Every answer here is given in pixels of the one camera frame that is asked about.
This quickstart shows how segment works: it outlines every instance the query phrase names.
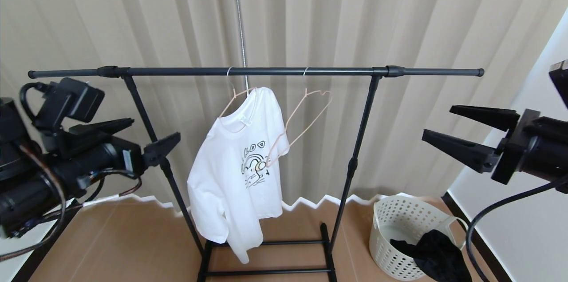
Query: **basket handle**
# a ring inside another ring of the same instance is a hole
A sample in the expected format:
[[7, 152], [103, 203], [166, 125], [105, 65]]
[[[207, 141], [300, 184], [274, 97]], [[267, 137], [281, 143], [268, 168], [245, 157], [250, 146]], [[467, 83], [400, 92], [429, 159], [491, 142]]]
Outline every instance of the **basket handle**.
[[[463, 219], [458, 218], [458, 217], [452, 217], [452, 216], [448, 216], [446, 218], [446, 220], [442, 221], [435, 230], [437, 230], [438, 228], [446, 228], [448, 230], [448, 232], [452, 232], [452, 230], [450, 230], [450, 225], [454, 222], [454, 221], [460, 221], [463, 226], [465, 226], [465, 230], [467, 231], [467, 229], [469, 229], [469, 225], [467, 225], [467, 223], [465, 221], [463, 221]], [[465, 246], [465, 239], [463, 240], [463, 243], [461, 244], [461, 246], [457, 246], [458, 248], [460, 248], [460, 250], [463, 250], [463, 247]]]

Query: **perforated plastic basket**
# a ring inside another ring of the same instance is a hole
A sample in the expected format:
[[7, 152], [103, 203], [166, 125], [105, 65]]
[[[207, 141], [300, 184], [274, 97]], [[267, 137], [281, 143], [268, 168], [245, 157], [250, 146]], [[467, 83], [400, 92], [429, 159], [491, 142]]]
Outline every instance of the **perforated plastic basket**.
[[[391, 239], [405, 240], [416, 245], [422, 235], [436, 229], [456, 244], [450, 224], [458, 220], [467, 227], [460, 218], [447, 215], [428, 203], [399, 195], [381, 199], [375, 203], [374, 210], [369, 250], [379, 268], [400, 281], [416, 280], [425, 274], [413, 258], [390, 244]], [[456, 244], [460, 249], [464, 245], [465, 241], [459, 246]]]

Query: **floor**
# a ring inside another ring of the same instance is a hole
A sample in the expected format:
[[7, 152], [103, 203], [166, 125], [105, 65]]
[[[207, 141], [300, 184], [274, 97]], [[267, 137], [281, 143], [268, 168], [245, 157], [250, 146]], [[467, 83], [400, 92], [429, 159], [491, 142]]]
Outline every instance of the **floor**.
[[[450, 213], [441, 199], [423, 199]], [[337, 205], [325, 201], [318, 209], [298, 205], [281, 217], [264, 219], [266, 240], [319, 239], [319, 225], [325, 222], [332, 230]], [[350, 202], [345, 208], [333, 258], [341, 282], [396, 281], [381, 271], [369, 254], [372, 206]], [[465, 235], [455, 224], [458, 240]], [[480, 281], [465, 251], [473, 281]], [[479, 253], [477, 258], [486, 274], [491, 272]], [[250, 262], [243, 265], [230, 248], [214, 248], [211, 270], [253, 270], [258, 268], [310, 268], [324, 266], [320, 244], [301, 246], [263, 246], [249, 251]], [[31, 282], [188, 282], [195, 281], [200, 257], [183, 218], [173, 209], [157, 203], [140, 203], [134, 199], [106, 203], [80, 211], [42, 261]], [[267, 281], [319, 282], [327, 274], [287, 274], [209, 278], [209, 282]], [[418, 282], [431, 282], [424, 277]]]

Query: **empty hanger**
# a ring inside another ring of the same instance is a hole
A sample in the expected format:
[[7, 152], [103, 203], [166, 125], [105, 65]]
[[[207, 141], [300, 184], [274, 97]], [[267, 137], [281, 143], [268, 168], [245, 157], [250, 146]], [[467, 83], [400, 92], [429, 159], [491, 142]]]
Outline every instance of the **empty hanger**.
[[296, 108], [292, 111], [292, 114], [290, 114], [290, 118], [288, 118], [288, 120], [286, 120], [286, 124], [284, 125], [284, 132], [282, 132], [282, 134], [280, 134], [278, 136], [278, 138], [276, 138], [276, 141], [274, 142], [274, 144], [272, 145], [272, 147], [270, 147], [270, 151], [268, 151], [268, 156], [266, 157], [266, 167], [270, 167], [274, 161], [278, 160], [279, 157], [282, 156], [282, 154], [278, 153], [278, 156], [276, 156], [276, 158], [274, 158], [274, 160], [269, 160], [270, 159], [270, 154], [272, 154], [272, 150], [276, 147], [276, 143], [278, 143], [278, 141], [280, 140], [280, 137], [282, 137], [284, 134], [286, 134], [286, 131], [288, 130], [288, 124], [290, 123], [290, 120], [292, 120], [292, 117], [294, 116], [294, 114], [296, 113], [296, 111], [298, 110], [298, 108], [300, 108], [300, 105], [302, 104], [302, 102], [304, 102], [304, 100], [306, 100], [306, 98], [314, 93], [319, 93], [320, 95], [325, 95], [327, 93], [329, 93], [329, 101], [328, 103], [325, 105], [325, 107], [323, 107], [323, 109], [321, 110], [321, 112], [319, 112], [318, 116], [316, 116], [316, 118], [314, 119], [314, 121], [312, 121], [312, 123], [306, 128], [306, 130], [302, 131], [302, 133], [300, 133], [299, 136], [296, 137], [296, 139], [294, 139], [294, 141], [290, 142], [290, 144], [288, 145], [288, 147], [286, 147], [286, 149], [284, 149], [283, 152], [285, 152], [286, 150], [288, 150], [293, 144], [294, 142], [296, 142], [298, 139], [300, 139], [300, 137], [302, 135], [304, 135], [304, 133], [306, 133], [306, 131], [308, 131], [308, 129], [316, 122], [316, 120], [318, 120], [318, 118], [321, 116], [321, 114], [323, 114], [323, 111], [325, 111], [325, 109], [327, 109], [327, 107], [329, 107], [329, 105], [331, 104], [331, 100], [332, 100], [332, 93], [331, 91], [322, 91], [322, 90], [316, 90], [316, 91], [312, 91], [308, 93], [308, 86], [306, 85], [306, 71], [308, 70], [309, 67], [306, 68], [306, 70], [304, 70], [304, 74], [302, 74], [302, 76], [304, 77], [304, 97], [302, 98], [302, 100], [300, 100], [300, 103], [296, 106]]
[[255, 89], [256, 87], [252, 87], [252, 88], [248, 88], [247, 90], [244, 90], [242, 92], [236, 93], [235, 91], [235, 85], [231, 82], [231, 80], [229, 79], [229, 72], [231, 71], [233, 67], [229, 67], [229, 69], [227, 69], [227, 80], [229, 81], [229, 83], [231, 84], [231, 86], [233, 87], [233, 98], [231, 98], [231, 100], [229, 101], [229, 104], [227, 104], [227, 106], [225, 107], [225, 109], [223, 109], [223, 112], [221, 112], [221, 114], [219, 114], [219, 118], [221, 118], [223, 116], [223, 114], [225, 113], [225, 111], [229, 108], [229, 106], [231, 106], [231, 104], [233, 103], [233, 101], [237, 98], [237, 96], [240, 96], [241, 94], [248, 94], [248, 91]]

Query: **beige curtain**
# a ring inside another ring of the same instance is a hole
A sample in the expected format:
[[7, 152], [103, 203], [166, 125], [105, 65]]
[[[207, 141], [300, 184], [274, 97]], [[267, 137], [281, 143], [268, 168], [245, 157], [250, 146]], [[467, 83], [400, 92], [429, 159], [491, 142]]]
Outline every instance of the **beige curtain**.
[[[422, 143], [422, 129], [481, 141], [488, 129], [452, 116], [450, 106], [509, 104], [567, 5], [568, 0], [241, 0], [248, 66], [485, 68], [483, 78], [381, 80], [352, 187], [362, 197], [446, 191], [461, 165]], [[240, 66], [242, 61], [235, 0], [1, 0], [0, 22], [2, 96], [16, 96], [30, 69]], [[182, 133], [170, 160], [186, 195], [193, 158], [229, 99], [227, 80], [135, 79], [158, 136]], [[120, 136], [149, 142], [120, 79], [83, 80], [106, 92], [97, 121], [135, 118]], [[302, 77], [249, 80], [274, 90], [285, 117], [302, 97]], [[300, 196], [318, 201], [324, 194], [340, 195], [369, 78], [306, 81], [310, 90], [331, 90], [333, 103], [282, 158], [287, 203]], [[233, 83], [242, 90], [242, 78]], [[31, 98], [37, 110], [41, 100]], [[310, 98], [288, 136], [300, 133], [324, 102]], [[140, 195], [172, 200], [159, 169], [143, 179]], [[105, 193], [132, 185], [119, 176], [107, 183]]]

